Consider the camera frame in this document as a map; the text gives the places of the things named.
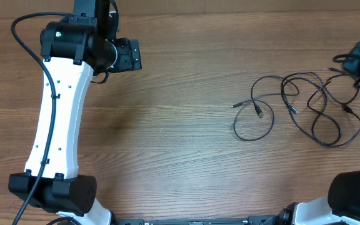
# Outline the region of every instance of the wooden tabletop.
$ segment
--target wooden tabletop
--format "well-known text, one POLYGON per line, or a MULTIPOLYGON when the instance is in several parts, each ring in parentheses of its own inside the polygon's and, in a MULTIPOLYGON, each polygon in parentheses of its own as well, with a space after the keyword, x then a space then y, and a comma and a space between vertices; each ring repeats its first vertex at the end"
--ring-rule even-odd
MULTIPOLYGON (((49 21, 29 19, 17 27, 38 54, 49 21)), ((8 191, 8 177, 23 171, 31 151, 43 88, 41 68, 13 39, 11 22, 0 20, 0 224, 10 224, 23 203, 8 191)), ((119 37, 139 39, 143 69, 91 84, 78 145, 79 173, 96 176, 97 198, 119 219, 277 214, 294 201, 326 195, 337 174, 360 170, 360 135, 335 149, 309 139, 280 96, 265 96, 280 92, 278 80, 262 80, 254 90, 276 115, 265 138, 238 140, 232 130, 238 109, 230 108, 250 98, 261 76, 335 75, 326 68, 339 67, 332 57, 360 41, 360 11, 126 16, 119 37)), ((352 83, 340 78, 328 88, 345 101, 352 83)), ((290 100, 310 131, 315 114, 306 101, 315 89, 296 84, 302 93, 290 100)), ((360 116, 360 93, 350 106, 360 116)), ((237 127, 246 138, 269 128, 270 113, 262 109, 262 119, 251 106, 241 114, 237 127)), ((340 123, 342 141, 359 128, 334 101, 326 112, 340 123)), ((316 132, 325 141, 336 138, 327 119, 316 132)), ((28 207, 21 224, 54 218, 28 207)))

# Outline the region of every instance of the cable connector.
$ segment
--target cable connector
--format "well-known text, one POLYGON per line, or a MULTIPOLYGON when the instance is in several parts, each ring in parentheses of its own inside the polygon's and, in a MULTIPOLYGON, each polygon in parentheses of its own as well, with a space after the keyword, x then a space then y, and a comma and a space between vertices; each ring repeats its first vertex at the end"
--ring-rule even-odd
POLYGON ((263 112, 262 112, 261 108, 255 103, 254 103, 254 107, 255 107, 256 114, 259 116, 259 118, 262 118, 263 112))
POLYGON ((353 111, 349 106, 347 106, 347 105, 342 105, 341 107, 342 107, 342 109, 343 109, 344 111, 346 111, 347 113, 354 114, 354 111, 353 111))
POLYGON ((244 103, 243 102, 240 102, 240 103, 237 103, 237 104, 235 104, 235 105, 233 105, 233 106, 231 106, 232 108, 237 108, 237 107, 240 107, 240 106, 242 106, 244 103))
POLYGON ((294 106, 291 106, 290 109, 291 109, 291 112, 294 113, 295 115, 297 115, 299 113, 299 111, 294 106))

